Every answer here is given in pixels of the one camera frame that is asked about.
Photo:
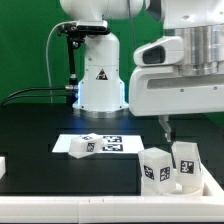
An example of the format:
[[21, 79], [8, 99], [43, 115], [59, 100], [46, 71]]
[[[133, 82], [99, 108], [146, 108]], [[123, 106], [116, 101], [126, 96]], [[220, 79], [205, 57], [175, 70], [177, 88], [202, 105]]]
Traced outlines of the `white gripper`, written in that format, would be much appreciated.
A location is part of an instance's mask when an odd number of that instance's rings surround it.
[[174, 66], [137, 67], [129, 85], [129, 109], [135, 116], [159, 116], [171, 141], [169, 116], [224, 111], [224, 74], [179, 76]]

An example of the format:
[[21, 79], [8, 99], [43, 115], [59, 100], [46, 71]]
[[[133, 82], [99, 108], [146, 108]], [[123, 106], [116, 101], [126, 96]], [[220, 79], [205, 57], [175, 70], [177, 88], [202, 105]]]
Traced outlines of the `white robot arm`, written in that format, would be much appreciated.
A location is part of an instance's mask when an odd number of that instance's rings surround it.
[[[84, 77], [74, 107], [90, 116], [127, 108], [158, 116], [224, 111], [224, 0], [60, 0], [69, 30], [85, 43]], [[163, 36], [137, 48], [129, 101], [119, 77], [119, 41], [109, 19], [141, 9], [163, 24]]]

